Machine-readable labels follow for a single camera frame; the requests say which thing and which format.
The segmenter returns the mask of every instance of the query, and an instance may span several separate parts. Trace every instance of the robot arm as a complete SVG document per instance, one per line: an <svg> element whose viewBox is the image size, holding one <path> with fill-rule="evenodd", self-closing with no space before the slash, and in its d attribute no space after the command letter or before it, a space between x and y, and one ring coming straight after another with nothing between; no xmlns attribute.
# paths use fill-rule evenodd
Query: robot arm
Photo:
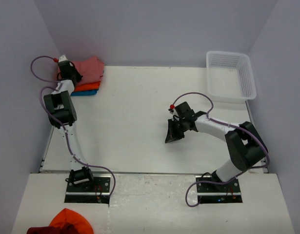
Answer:
<svg viewBox="0 0 300 234"><path fill-rule="evenodd" d="M58 128L64 141L66 141L66 134L68 135L67 148L74 154L69 156L71 172L68 182L72 183L74 186L83 183L93 183L91 170L88 167L84 167L74 159L75 156L79 161L87 164L87 161L81 152L77 138L77 115L70 97L82 76L78 73L73 63L68 61L64 55L59 58L58 66L62 81L58 83L55 91L49 95L45 95L43 99L47 110L51 115L63 123L65 129L51 117L49 117L49 121L54 127Z"/></svg>
<svg viewBox="0 0 300 234"><path fill-rule="evenodd" d="M224 126L211 121L206 116L206 112L199 111L195 113L187 102L176 106L175 111L177 116L168 120L165 143L184 138L184 132L187 130L207 133L227 143L230 159L212 173L213 181L227 182L238 174L246 172L265 157L261 147L248 134L230 126L237 125L248 130L263 144L252 123L237 124L219 120L227 123L227 126Z"/></svg>

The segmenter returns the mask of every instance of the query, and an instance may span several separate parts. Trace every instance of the laundry basket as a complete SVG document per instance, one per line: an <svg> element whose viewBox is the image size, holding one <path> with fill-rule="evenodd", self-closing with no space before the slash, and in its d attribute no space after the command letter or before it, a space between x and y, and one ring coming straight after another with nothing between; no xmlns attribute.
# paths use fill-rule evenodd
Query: laundry basket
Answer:
<svg viewBox="0 0 300 234"><path fill-rule="evenodd" d="M207 88L214 100L243 102L256 97L253 71L245 54L209 51Z"/></svg>

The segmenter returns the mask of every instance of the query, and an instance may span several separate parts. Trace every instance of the white platform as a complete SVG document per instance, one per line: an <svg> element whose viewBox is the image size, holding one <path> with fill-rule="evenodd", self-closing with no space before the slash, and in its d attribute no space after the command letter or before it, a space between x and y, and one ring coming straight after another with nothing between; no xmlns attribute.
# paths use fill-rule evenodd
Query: white platform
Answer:
<svg viewBox="0 0 300 234"><path fill-rule="evenodd" d="M84 216L95 234L293 234L275 174L240 177L243 203L184 202L193 175L117 175L110 207L64 203L67 174L31 174L12 234L48 226L63 208ZM189 202L196 202L196 189Z"/></svg>
<svg viewBox="0 0 300 234"><path fill-rule="evenodd" d="M165 144L169 105L186 92L206 93L206 68L105 67L94 97L72 97L77 132L88 163L114 172L197 174L212 172L229 158L226 143L186 132L185 139ZM198 95L187 101L195 112L210 103ZM215 102L212 117L249 121L245 103ZM55 129L44 171L69 171L65 142Z"/></svg>

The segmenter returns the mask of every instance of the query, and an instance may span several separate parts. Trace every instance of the black mounting plate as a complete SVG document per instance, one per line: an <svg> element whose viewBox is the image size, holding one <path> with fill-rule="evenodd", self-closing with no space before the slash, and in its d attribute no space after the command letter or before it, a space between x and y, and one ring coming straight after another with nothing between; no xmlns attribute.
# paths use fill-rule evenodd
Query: black mounting plate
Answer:
<svg viewBox="0 0 300 234"><path fill-rule="evenodd" d="M203 178L196 178L196 182L202 180L210 181L211 177L204 176ZM233 180L229 184L217 186L207 183L199 183L197 184L197 192L198 201L200 201L201 204L242 203L240 185L237 179Z"/></svg>
<svg viewBox="0 0 300 234"><path fill-rule="evenodd" d="M73 186L67 184L65 203L102 203L110 202L110 177L94 177L94 186Z"/></svg>

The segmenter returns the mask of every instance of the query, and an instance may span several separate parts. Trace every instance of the gray wall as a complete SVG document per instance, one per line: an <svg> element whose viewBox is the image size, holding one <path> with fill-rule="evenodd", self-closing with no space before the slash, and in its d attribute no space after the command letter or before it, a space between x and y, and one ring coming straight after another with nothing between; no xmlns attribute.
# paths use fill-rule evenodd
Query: gray wall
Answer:
<svg viewBox="0 0 300 234"><path fill-rule="evenodd" d="M249 56L257 90L250 108L300 234L300 0L279 0Z"/></svg>
<svg viewBox="0 0 300 234"><path fill-rule="evenodd" d="M107 65L206 66L248 53L277 0L35 0L61 53Z"/></svg>
<svg viewBox="0 0 300 234"><path fill-rule="evenodd" d="M29 70L38 55L59 52L33 1L0 0L0 234L11 233L30 172L40 165L50 132ZM48 78L54 63L36 72Z"/></svg>

